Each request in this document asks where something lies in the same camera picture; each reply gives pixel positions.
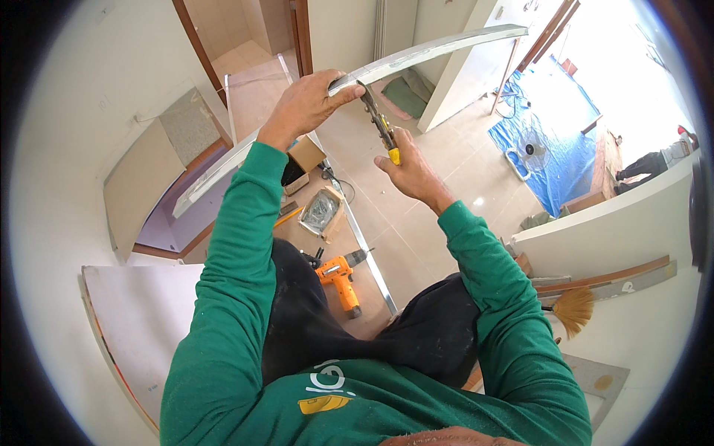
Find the black pants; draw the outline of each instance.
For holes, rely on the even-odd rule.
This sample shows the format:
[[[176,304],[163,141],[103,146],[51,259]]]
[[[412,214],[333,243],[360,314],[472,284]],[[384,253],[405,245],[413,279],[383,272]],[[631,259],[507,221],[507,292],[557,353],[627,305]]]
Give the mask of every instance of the black pants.
[[[665,157],[662,152],[650,152],[644,155],[642,158],[638,159],[634,163],[630,164],[618,173],[618,180],[624,180],[626,178],[632,178],[633,176],[640,175],[642,173],[649,173],[645,178],[635,181],[633,183],[621,183],[615,190],[618,195],[622,192],[634,189],[640,184],[647,183],[652,178],[655,178],[660,173],[667,170],[667,163],[665,162]]]
[[[263,385],[330,359],[406,365],[461,387],[476,363],[480,312],[459,274],[419,293],[374,340],[359,340],[332,316],[315,271],[289,242],[273,241],[277,286],[263,346]]]

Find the person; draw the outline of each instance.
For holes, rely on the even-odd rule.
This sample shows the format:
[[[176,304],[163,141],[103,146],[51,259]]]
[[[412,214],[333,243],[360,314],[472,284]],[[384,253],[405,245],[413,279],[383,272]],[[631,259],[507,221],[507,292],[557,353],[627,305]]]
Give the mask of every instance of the person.
[[[341,329],[317,275],[273,239],[286,149],[339,106],[337,70],[283,93],[226,190],[160,416],[162,445],[588,445],[588,408],[531,282],[456,200],[409,132],[375,164],[438,217],[460,273],[374,340]],[[478,358],[486,394],[459,388]]]
[[[699,147],[697,136],[694,133],[689,133],[689,131],[682,126],[679,126],[678,133],[680,138],[669,147],[663,148],[659,152],[646,153],[634,163],[615,173],[615,179],[620,181],[620,183],[613,187],[615,194],[620,195],[621,193],[631,191],[641,184],[647,183],[652,178],[655,178],[682,161]],[[644,173],[648,174],[645,178],[630,183],[622,182],[628,178]]]

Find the broom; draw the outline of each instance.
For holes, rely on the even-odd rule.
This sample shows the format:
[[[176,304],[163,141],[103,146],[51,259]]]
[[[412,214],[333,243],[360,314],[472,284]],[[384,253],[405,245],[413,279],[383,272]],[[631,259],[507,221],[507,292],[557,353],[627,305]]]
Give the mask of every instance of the broom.
[[[567,290],[550,306],[541,306],[543,311],[552,311],[565,327],[568,339],[577,335],[593,315],[593,292],[588,287]]]

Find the yellow pencil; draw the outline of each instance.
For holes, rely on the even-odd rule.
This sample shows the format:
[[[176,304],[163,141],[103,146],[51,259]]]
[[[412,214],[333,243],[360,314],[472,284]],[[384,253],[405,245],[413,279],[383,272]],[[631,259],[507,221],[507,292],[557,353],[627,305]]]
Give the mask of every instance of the yellow pencil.
[[[287,216],[284,216],[281,220],[276,221],[275,224],[273,225],[273,227],[274,227],[274,228],[277,228],[278,225],[281,225],[281,224],[285,223],[286,220],[289,220],[290,217],[295,216],[295,214],[299,213],[299,212],[302,211],[304,208],[305,208],[305,206],[302,206],[302,207],[297,208],[296,210],[290,212]]]

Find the blue tarp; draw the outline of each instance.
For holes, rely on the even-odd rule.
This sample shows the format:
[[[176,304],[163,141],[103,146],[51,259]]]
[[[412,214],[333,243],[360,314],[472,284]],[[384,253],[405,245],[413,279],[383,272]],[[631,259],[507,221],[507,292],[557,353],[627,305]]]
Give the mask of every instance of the blue tarp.
[[[503,88],[504,93],[511,91],[518,95],[504,98],[512,108],[505,116],[513,117],[502,119],[488,135],[503,152],[513,147],[528,127],[545,136],[550,160],[542,171],[534,171],[526,184],[543,208],[557,217],[561,205],[590,191],[596,130],[586,135],[580,131],[600,112],[553,57],[530,65],[525,73],[513,73]],[[507,108],[501,105],[498,110]]]

